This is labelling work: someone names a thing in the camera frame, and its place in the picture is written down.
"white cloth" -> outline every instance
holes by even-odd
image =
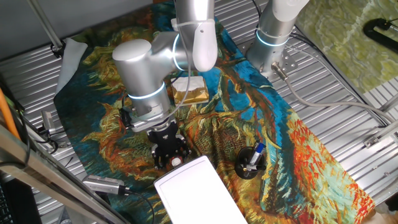
[[[205,87],[205,82],[203,81],[203,77],[190,77],[190,83],[189,83],[189,91],[196,90],[197,88],[203,88]],[[177,81],[173,83],[173,87],[177,91],[183,91],[187,90],[187,85],[188,85],[188,77],[180,77]]]
[[[67,38],[66,43],[67,46],[63,52],[62,67],[55,94],[57,94],[75,74],[80,59],[87,49],[87,44],[76,42],[71,38]]]

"marker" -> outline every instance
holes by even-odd
[[[262,156],[262,151],[264,149],[264,144],[260,142],[256,142],[254,145],[254,149],[256,150],[250,160],[250,165],[257,165],[259,162],[261,156]]]

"orange pole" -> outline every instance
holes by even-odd
[[[17,137],[19,140],[21,140],[21,137],[18,134],[17,127],[15,126],[14,118],[12,118],[10,107],[8,107],[6,97],[4,96],[3,92],[1,91],[1,88],[0,88],[0,109],[1,109],[2,115],[4,116],[4,119],[6,120],[8,130],[13,135],[15,135],[15,137]]]

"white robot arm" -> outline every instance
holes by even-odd
[[[218,55],[214,0],[175,0],[175,9],[177,18],[172,24],[178,32],[162,32],[152,43],[131,40],[113,52],[138,115],[136,118],[122,109],[123,123],[134,132],[147,132],[155,144],[152,157],[159,168],[165,167],[169,158],[181,160],[189,153],[184,138],[176,136],[178,126],[169,114],[164,78],[173,70],[188,70],[188,64],[192,70],[209,71]]]

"green fabric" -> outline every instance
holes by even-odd
[[[121,179],[145,195],[155,207],[155,223],[170,223],[153,186],[167,170],[154,168],[146,133],[126,131],[120,120],[126,92],[111,54],[122,42],[153,41],[159,32],[171,31],[174,17],[172,2],[156,4],[78,35],[75,40],[88,48],[76,74],[55,97],[60,120],[87,173]],[[195,72],[205,79],[210,102],[184,106],[175,114],[193,152],[188,161],[209,157],[250,224],[360,223],[374,206],[370,196],[243,57],[219,22],[216,33],[215,67]],[[165,82],[172,101],[170,77]],[[252,180],[240,179],[234,171],[236,156],[256,140],[266,145],[266,170]],[[151,222],[143,200],[132,195],[110,201],[133,223]]]
[[[365,93],[398,76],[398,54],[363,33],[365,23],[377,18],[398,18],[398,2],[310,0],[297,25]],[[398,32],[387,36],[398,40]]]

